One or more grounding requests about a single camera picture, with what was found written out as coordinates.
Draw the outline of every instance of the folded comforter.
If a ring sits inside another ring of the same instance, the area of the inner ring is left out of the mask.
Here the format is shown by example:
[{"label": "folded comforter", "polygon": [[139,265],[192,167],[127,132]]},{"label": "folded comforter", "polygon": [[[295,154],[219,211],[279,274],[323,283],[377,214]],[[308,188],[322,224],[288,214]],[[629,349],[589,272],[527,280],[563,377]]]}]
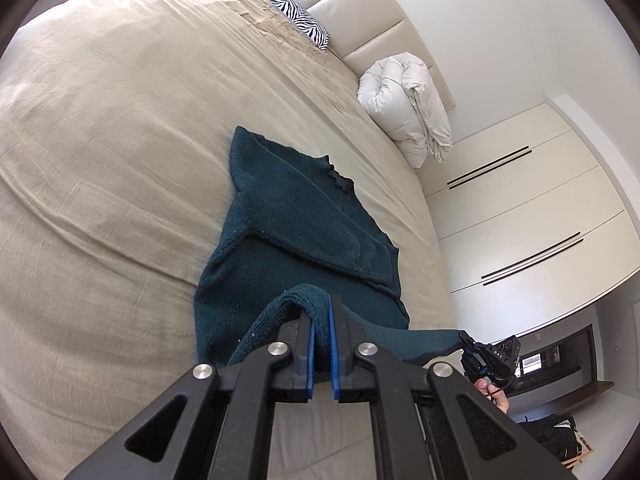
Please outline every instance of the folded comforter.
[{"label": "folded comforter", "polygon": [[405,52],[374,63],[360,78],[358,101],[412,168],[427,156],[443,162],[451,128],[429,69]]}]

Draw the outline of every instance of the human hand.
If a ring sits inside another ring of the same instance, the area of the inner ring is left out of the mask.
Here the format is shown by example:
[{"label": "human hand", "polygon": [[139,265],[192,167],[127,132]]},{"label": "human hand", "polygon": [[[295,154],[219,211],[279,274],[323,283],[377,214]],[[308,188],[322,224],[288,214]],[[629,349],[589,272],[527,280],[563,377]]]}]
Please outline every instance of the human hand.
[{"label": "human hand", "polygon": [[494,404],[498,407],[498,409],[507,413],[509,409],[509,399],[507,399],[507,395],[495,384],[491,384],[491,381],[488,379],[478,379],[474,386],[476,390],[478,390],[481,394],[483,394],[487,399],[492,400]]}]

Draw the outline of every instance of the silver bolt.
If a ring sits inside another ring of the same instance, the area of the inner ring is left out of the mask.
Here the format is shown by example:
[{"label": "silver bolt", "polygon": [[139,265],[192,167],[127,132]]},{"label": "silver bolt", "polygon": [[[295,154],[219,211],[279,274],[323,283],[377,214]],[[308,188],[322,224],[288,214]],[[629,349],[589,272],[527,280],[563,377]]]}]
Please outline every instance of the silver bolt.
[{"label": "silver bolt", "polygon": [[436,363],[433,365],[433,373],[438,377],[449,377],[453,373],[453,368],[449,363]]},{"label": "silver bolt", "polygon": [[375,355],[378,352],[378,347],[373,343],[360,343],[358,345],[358,352],[362,355]]},{"label": "silver bolt", "polygon": [[198,365],[193,369],[193,376],[196,379],[206,379],[211,377],[213,368],[209,365]]},{"label": "silver bolt", "polygon": [[271,355],[282,355],[287,351],[287,349],[289,349],[289,346],[287,346],[287,344],[283,343],[282,341],[276,341],[275,343],[271,343],[267,347],[267,350]]}]

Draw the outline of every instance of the zebra print pillow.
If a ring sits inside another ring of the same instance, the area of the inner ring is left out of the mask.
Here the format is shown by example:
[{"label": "zebra print pillow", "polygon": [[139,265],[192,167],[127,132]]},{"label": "zebra print pillow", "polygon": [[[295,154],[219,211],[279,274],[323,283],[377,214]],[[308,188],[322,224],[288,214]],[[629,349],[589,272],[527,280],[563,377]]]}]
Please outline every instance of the zebra print pillow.
[{"label": "zebra print pillow", "polygon": [[267,0],[287,18],[289,18],[299,30],[306,34],[320,50],[325,50],[329,43],[329,33],[311,14],[306,12],[296,0]]}]

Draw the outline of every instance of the cream padded headboard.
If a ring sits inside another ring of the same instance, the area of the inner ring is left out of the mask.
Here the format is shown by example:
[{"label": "cream padded headboard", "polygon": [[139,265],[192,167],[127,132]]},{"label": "cream padded headboard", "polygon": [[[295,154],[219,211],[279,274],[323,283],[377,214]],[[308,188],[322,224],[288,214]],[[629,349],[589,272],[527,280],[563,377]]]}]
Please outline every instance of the cream padded headboard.
[{"label": "cream padded headboard", "polygon": [[429,67],[446,110],[453,97],[429,50],[396,0],[297,0],[329,31],[329,46],[360,77],[377,60],[410,52]]}]

